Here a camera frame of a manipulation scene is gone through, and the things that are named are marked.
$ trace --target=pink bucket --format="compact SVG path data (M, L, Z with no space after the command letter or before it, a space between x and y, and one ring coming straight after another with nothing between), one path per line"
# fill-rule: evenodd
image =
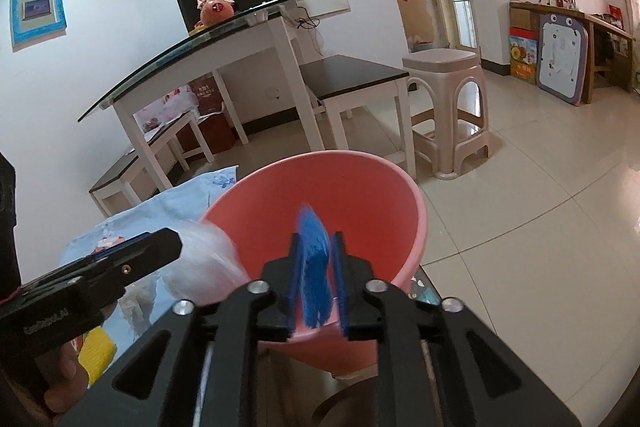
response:
M344 233L347 253L367 259L376 277L408 292L427 237L420 188L401 168L357 151L321 151L268 165L230 188L205 213L236 244L249 277L284 257L300 206L309 204L329 233ZM324 327L298 327L269 347L334 375L376 362L375 342L348 342L335 312Z

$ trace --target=cardboard box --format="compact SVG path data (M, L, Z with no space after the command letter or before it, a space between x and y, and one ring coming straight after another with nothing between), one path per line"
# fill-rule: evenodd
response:
M538 35L520 28L511 28L509 33L511 74L535 86L538 68Z
M520 8L510 8L511 26L521 30L540 32L540 14Z

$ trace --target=white table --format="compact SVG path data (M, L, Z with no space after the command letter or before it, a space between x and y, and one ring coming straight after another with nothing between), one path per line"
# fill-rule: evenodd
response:
M290 26L282 16L284 8L278 8L277 5L271 4L268 9L270 18L266 22L248 26L244 20L234 19L220 26L219 30L210 32L212 37L203 32L202 35L196 35L181 43L186 45L188 42L196 42L195 45L198 49L194 52L192 52L193 46L183 51L181 51L180 46L177 49L174 46L174 48L156 57L154 61L140 68L138 72L129 77L129 80L126 79L114 87L105 97L82 115L78 121L81 121L97 107L105 109L113 105L146 171L159 190L166 190L171 188L172 184L162 170L153 151L146 143L144 135L133 117L134 113L166 93L203 74L213 73L216 83L219 86L222 83L224 87L224 82L218 72L220 68L236 60L273 48L284 70L287 85L296 104L309 147L313 151L324 150L314 110L302 80L298 60L291 43L298 35L295 28ZM221 89L221 94L223 98L228 99L226 87ZM233 104L230 99L225 100L225 105L230 110L230 117L240 134L242 126L238 115L233 110ZM204 138L197 126L193 129L193 132L198 142L202 145ZM210 152L207 154L207 151L208 148L206 150L203 146L207 161L211 162L213 157Z

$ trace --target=glass tabletop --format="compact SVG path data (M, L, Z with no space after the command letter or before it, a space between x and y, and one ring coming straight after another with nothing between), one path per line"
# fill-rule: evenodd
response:
M228 37L234 33L247 29L258 23L258 19L262 18L258 12L266 13L264 20L273 19L282 15L280 5L289 0L273 0L267 3L262 3L259 6L249 8L236 13L231 19L222 21L215 26L206 28L181 42L178 42L175 46L165 50L157 57L148 61L146 64L138 68L131 73L127 78L114 86L109 92L107 92L100 100L94 103L85 113L78 118L78 121L84 120L90 114L100 109L107 109L113 105L113 102L123 97L130 90L144 83L156 73L166 69L171 64L182 60L184 57L188 57L197 50L209 46L224 37Z

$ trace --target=yellow sponge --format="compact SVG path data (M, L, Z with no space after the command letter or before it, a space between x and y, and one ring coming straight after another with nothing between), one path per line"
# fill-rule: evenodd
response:
M117 350L111 337L100 326L89 331L78 354L80 365L89 373L89 385L93 385L107 370Z

